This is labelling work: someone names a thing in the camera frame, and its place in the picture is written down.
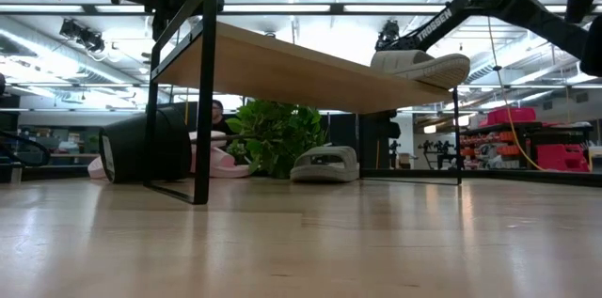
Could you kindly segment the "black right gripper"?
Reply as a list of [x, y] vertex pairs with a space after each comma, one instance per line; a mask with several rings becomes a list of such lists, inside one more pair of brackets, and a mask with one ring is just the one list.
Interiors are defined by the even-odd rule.
[[414, 49], [413, 37], [379, 37], [375, 44], [375, 51], [406, 51]]

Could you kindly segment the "grey slide sandal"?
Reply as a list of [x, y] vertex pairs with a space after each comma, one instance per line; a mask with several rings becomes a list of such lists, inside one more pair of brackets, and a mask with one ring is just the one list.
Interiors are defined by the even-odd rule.
[[290, 171], [293, 182], [350, 182], [359, 179], [356, 152], [347, 146], [322, 146], [307, 150]]
[[462, 54], [439, 57], [420, 50], [376, 52], [370, 67], [388, 75], [451, 89], [468, 77], [471, 61]]

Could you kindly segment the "wooden shelf black metal frame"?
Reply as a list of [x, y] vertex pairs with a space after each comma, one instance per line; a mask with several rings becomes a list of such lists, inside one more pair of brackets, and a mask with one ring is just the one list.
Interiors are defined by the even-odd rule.
[[192, 205], [204, 205], [210, 190], [212, 99], [215, 91], [255, 99], [301, 104], [356, 114], [356, 130], [366, 115], [409, 105], [456, 101], [453, 86], [432, 86], [270, 39], [220, 23], [218, 0], [186, 0], [166, 17], [155, 10], [149, 100], [145, 131], [145, 163], [153, 162], [158, 86], [172, 84], [199, 91], [196, 173], [188, 195], [156, 185], [146, 173], [146, 188]]

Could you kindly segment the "black overhead rig bar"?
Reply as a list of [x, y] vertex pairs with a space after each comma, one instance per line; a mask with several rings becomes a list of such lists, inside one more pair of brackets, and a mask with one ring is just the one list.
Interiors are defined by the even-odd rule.
[[[228, 4], [224, 15], [393, 15], [432, 16], [442, 11], [443, 4]], [[151, 15], [144, 6], [96, 4], [0, 4], [0, 15], [85, 15], [141, 16]]]

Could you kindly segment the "black pillar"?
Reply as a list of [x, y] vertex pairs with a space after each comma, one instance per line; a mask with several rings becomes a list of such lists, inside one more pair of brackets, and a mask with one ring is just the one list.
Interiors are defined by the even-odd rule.
[[356, 116], [356, 154], [361, 179], [366, 178], [366, 171], [389, 169], [389, 140], [401, 134], [399, 124], [394, 121], [396, 116], [396, 110]]

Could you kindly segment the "black partition panel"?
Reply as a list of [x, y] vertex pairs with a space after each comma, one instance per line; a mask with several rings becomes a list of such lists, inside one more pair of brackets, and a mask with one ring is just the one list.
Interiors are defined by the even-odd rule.
[[328, 115], [328, 142], [333, 146], [349, 147], [357, 152], [356, 116], [354, 114]]

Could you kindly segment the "black ceiling track lights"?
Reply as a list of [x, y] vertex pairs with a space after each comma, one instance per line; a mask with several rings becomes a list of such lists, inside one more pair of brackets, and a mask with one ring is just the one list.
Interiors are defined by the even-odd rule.
[[101, 32], [82, 26], [75, 20], [65, 19], [60, 27], [59, 34], [66, 39], [74, 40], [91, 53], [100, 53], [105, 48]]

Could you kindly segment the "small robot arms stand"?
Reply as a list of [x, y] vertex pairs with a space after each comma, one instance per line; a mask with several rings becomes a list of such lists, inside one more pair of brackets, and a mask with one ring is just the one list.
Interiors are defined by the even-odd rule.
[[425, 140], [419, 145], [422, 156], [430, 170], [441, 170], [444, 164], [455, 168], [456, 155], [451, 153], [452, 148], [453, 144], [449, 140], [438, 140], [436, 142]]

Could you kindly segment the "person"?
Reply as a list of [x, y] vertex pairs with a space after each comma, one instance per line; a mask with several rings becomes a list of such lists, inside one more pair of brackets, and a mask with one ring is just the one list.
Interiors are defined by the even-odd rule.
[[225, 133], [226, 135], [233, 134], [233, 130], [226, 122], [224, 117], [224, 108], [221, 101], [213, 100], [212, 105], [212, 130]]

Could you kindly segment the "red storage bin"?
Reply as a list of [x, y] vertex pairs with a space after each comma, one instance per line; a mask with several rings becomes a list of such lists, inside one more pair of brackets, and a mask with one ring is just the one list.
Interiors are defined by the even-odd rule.
[[543, 169], [562, 172], [589, 172], [589, 164], [581, 145], [538, 145], [537, 164]]
[[536, 114], [530, 107], [500, 107], [486, 115], [485, 126], [505, 123], [524, 123], [536, 121]]

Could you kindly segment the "green plant in black pot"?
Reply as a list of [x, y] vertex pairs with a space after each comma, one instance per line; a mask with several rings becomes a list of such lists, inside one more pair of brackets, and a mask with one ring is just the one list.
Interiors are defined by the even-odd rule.
[[[178, 109], [157, 110], [150, 149], [145, 148], [145, 130], [144, 115], [101, 129], [101, 157], [108, 179], [114, 183], [139, 181], [151, 173], [160, 180], [179, 180], [193, 170], [193, 143]], [[222, 117], [212, 130], [238, 134], [238, 139], [226, 144], [242, 144], [252, 168], [276, 178], [287, 177], [301, 154], [325, 143], [316, 109], [262, 100], [248, 102], [232, 118]]]

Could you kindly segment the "black storage rack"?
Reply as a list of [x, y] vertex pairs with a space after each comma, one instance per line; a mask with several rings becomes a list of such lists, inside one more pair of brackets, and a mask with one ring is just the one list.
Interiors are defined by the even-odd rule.
[[460, 153], [464, 167], [470, 170], [540, 170], [538, 145], [581, 145], [589, 164], [588, 122], [551, 124], [542, 122], [505, 123], [467, 130], [460, 133]]

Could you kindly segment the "black aluminium table frame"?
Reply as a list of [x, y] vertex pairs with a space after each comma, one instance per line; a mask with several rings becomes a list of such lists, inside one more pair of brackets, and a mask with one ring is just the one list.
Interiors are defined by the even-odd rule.
[[[503, 169], [462, 170], [460, 172], [456, 170], [365, 169], [360, 174], [368, 179], [456, 179], [460, 175], [462, 179], [517, 180], [602, 189], [602, 174], [596, 173]], [[23, 171], [22, 180], [57, 180], [84, 178], [87, 176], [87, 169], [82, 165], [59, 165], [26, 168]]]

